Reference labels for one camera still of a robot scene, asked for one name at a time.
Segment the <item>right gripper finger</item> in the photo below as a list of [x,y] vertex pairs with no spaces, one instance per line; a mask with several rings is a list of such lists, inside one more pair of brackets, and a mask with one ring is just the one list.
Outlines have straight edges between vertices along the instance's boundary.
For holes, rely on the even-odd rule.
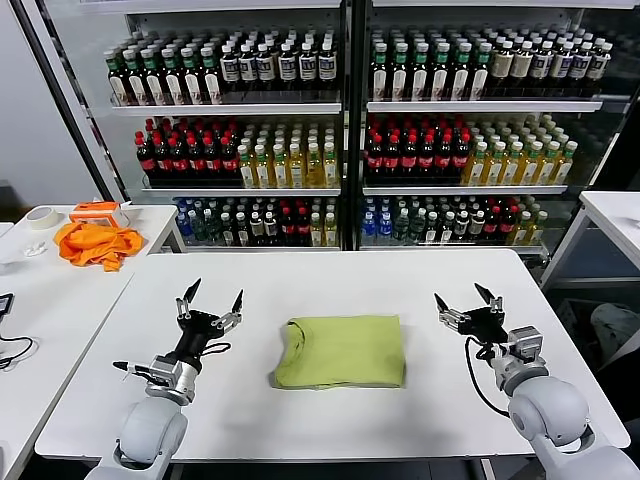
[[468,320],[468,315],[450,308],[437,293],[434,294],[434,298],[438,309],[439,321],[453,331],[458,331],[460,326]]
[[478,283],[475,283],[474,287],[476,288],[478,294],[480,295],[482,300],[485,302],[485,304],[490,308],[491,312],[495,313],[495,312],[503,311],[502,296],[495,296],[488,288]]

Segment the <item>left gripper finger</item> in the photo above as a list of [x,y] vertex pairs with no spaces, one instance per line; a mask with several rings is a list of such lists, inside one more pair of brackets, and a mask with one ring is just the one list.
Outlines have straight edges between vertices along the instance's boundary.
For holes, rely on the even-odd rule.
[[200,284],[201,279],[198,278],[192,285],[187,288],[182,297],[177,297],[175,299],[177,307],[177,319],[179,321],[189,320],[191,318],[190,304],[192,303]]
[[229,332],[242,321],[242,305],[244,290],[238,293],[231,310],[211,323],[211,326],[222,332]]

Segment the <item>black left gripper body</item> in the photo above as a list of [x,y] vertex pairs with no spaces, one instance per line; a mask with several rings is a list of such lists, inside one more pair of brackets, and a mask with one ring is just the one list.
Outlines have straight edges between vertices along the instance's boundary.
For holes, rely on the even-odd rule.
[[189,314],[189,317],[182,315],[177,318],[181,329],[181,337],[176,345],[178,358],[199,358],[210,342],[224,336],[223,328],[215,325],[219,319],[217,315],[199,310],[190,310]]

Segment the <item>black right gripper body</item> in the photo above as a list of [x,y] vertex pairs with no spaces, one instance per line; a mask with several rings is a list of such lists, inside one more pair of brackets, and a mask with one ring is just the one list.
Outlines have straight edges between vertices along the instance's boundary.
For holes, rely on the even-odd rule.
[[508,341],[504,330],[505,312],[492,310],[489,306],[480,307],[463,313],[458,324],[458,333],[473,336],[483,344],[503,344]]

